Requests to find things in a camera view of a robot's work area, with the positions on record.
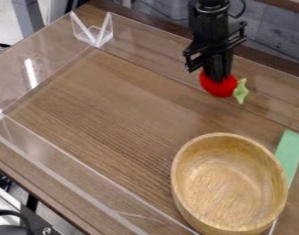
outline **red object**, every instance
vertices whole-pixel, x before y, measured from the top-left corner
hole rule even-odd
[[[205,71],[201,74],[202,88],[217,97],[230,97],[233,96],[233,91],[238,86],[238,81],[234,75],[223,79],[223,82],[217,83],[210,77],[207,77]]]

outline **clear plastic bracket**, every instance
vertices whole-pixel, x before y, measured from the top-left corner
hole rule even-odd
[[[75,12],[70,13],[74,34],[78,40],[84,41],[91,46],[99,48],[103,44],[113,39],[113,14],[108,12],[102,28],[91,26],[90,28],[84,25]]]

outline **wooden table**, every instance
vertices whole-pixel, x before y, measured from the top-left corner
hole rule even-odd
[[[87,25],[106,16],[95,4],[78,14]],[[87,234],[194,234],[173,202],[175,153],[210,132],[275,151],[285,129],[299,132],[299,78],[235,57],[239,106],[185,72],[187,39],[113,20],[100,50],[64,17],[0,55],[0,170]],[[299,169],[274,234],[299,234]]]

